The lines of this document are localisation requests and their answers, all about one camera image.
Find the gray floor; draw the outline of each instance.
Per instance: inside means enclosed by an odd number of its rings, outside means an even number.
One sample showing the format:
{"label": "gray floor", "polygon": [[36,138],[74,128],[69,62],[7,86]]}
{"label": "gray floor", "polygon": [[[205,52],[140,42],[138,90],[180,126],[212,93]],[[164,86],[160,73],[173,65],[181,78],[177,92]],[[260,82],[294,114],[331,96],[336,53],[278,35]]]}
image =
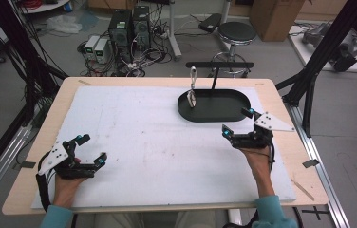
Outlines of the gray floor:
{"label": "gray floor", "polygon": [[[60,9],[47,13],[39,13],[32,19],[37,26],[48,17],[65,14]],[[88,39],[90,34],[104,33],[107,30],[107,20],[94,19],[84,7],[75,9],[73,13],[85,22],[85,28],[79,34],[68,35],[56,32],[43,32],[40,37],[45,50],[63,71],[71,76],[79,76],[85,70],[85,62],[77,46]],[[177,28],[185,22],[194,20],[191,17],[177,19]],[[187,24],[185,28],[196,28],[196,23]],[[188,69],[184,66],[189,61],[209,61],[219,49],[220,43],[214,35],[200,37],[178,36],[178,45],[182,51],[179,62],[157,64],[145,69],[145,77],[188,77]],[[279,83],[299,72],[303,65],[289,40],[279,43],[265,43],[258,38],[247,47],[239,47],[237,53],[254,62],[255,67],[249,74],[250,78],[269,78]],[[199,70],[198,77],[206,77],[207,70]],[[0,138],[15,118],[23,100],[24,83],[17,76],[9,61],[0,64]],[[314,104],[311,117],[311,134],[323,160],[330,180],[341,201],[351,227],[357,227],[357,73],[334,73],[323,71],[316,82]],[[9,169],[0,181],[0,227],[36,227],[42,216],[4,216],[2,205],[18,172]],[[327,207],[317,207],[326,211]],[[313,210],[312,207],[299,208],[305,227],[333,227],[329,215],[303,213],[302,210]],[[242,210],[243,218],[247,220],[253,215],[253,210]],[[294,218],[291,208],[285,208],[286,214]],[[174,215],[145,215],[152,220],[150,227],[171,227]],[[93,217],[80,216],[78,227],[91,227]]]}

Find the wooden table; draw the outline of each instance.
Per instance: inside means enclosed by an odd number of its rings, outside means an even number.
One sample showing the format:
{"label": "wooden table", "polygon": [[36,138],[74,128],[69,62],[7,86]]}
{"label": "wooden table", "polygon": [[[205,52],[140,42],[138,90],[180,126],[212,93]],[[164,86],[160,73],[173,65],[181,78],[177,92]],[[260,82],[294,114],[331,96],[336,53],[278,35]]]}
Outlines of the wooden table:
{"label": "wooden table", "polygon": [[[197,86],[209,87],[213,79],[198,78]],[[165,86],[178,87],[189,86],[187,78],[84,78],[71,77],[64,80],[63,85],[49,110],[47,117],[32,145],[27,157],[29,162],[38,162],[43,156],[43,151],[49,151],[54,144],[58,129],[74,99],[74,94],[80,86]],[[269,110],[274,116],[284,122],[293,125],[291,118],[282,103],[282,100],[271,80],[268,79],[218,79],[216,88],[253,87],[257,91],[259,100],[265,110]],[[300,141],[297,132],[274,132],[274,138],[278,149],[281,151],[282,160],[291,177],[293,189],[297,200],[284,202],[284,206],[300,205],[324,205],[328,202],[327,194],[318,178],[315,168],[305,168],[302,163],[309,159],[306,150]],[[22,169],[18,175],[9,196],[3,206],[5,215],[32,215],[42,214],[44,210],[31,209],[37,191],[35,174],[37,166],[33,169]],[[242,207],[253,207],[252,204],[244,204]],[[203,206],[188,208],[186,206],[173,206],[168,210],[231,208],[227,205]],[[137,208],[137,211],[165,210],[165,208],[152,207]],[[132,211],[127,207],[109,208],[79,208],[76,212],[124,212]]]}

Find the white board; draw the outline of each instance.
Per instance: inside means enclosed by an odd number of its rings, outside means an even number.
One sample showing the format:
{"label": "white board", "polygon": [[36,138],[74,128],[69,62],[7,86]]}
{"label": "white board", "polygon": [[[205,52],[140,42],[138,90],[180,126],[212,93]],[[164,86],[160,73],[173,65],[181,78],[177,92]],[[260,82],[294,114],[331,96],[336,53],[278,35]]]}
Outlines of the white board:
{"label": "white board", "polygon": [[[221,135],[226,124],[248,133],[253,121],[192,123],[178,112],[184,87],[83,86],[75,94],[57,141],[89,134],[76,157],[106,165],[86,180],[74,207],[155,206],[253,202],[256,185],[245,156]],[[263,111],[253,88],[237,88]],[[273,186],[281,200],[295,200],[276,152]],[[50,186],[52,199],[53,189]],[[32,208],[42,208],[36,195]]]}
{"label": "white board", "polygon": [[[298,33],[301,31],[303,31],[302,28],[300,28],[298,26],[292,26],[291,31],[289,33],[292,34],[292,33]],[[303,44],[303,42],[302,42],[303,33],[300,33],[299,35],[295,35],[295,36],[290,35],[289,37],[291,39],[291,43],[293,44],[293,46],[296,49],[296,52],[297,52],[300,60],[303,63],[303,66],[305,66],[307,64],[307,62],[309,61],[309,59],[311,58],[311,55],[315,51],[315,48],[312,46],[312,44],[307,44],[307,45]],[[330,63],[326,63],[324,65],[323,70],[335,71]],[[347,70],[347,72],[356,72],[357,73],[357,63],[354,64],[353,66],[351,66]]]}

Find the cardboard box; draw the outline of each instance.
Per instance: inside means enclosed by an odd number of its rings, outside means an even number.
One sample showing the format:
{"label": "cardboard box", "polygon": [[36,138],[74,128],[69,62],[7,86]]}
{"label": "cardboard box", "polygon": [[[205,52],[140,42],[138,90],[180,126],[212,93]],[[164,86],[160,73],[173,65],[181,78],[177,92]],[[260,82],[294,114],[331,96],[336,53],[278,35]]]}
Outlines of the cardboard box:
{"label": "cardboard box", "polygon": [[284,41],[305,0],[254,1],[250,22],[262,41]]}
{"label": "cardboard box", "polygon": [[133,9],[137,0],[88,0],[90,8],[96,9]]}

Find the stool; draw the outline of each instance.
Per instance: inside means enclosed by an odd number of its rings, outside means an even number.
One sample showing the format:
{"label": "stool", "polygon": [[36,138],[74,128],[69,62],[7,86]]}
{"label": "stool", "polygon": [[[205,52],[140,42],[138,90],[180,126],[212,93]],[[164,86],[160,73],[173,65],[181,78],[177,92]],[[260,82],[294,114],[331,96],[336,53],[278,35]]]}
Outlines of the stool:
{"label": "stool", "polygon": [[[246,63],[246,60],[243,57],[235,53],[235,47],[249,45],[254,40],[256,32],[253,27],[241,22],[226,22],[218,27],[217,32],[223,42],[230,44],[230,49],[229,52],[218,53],[212,58],[212,61],[214,62],[215,59],[219,59],[224,62],[235,62],[235,57],[238,57]],[[244,68],[239,71],[233,71],[229,68],[229,70],[224,71],[233,74],[234,77],[236,74],[244,72],[243,77],[247,77],[250,70]]]}

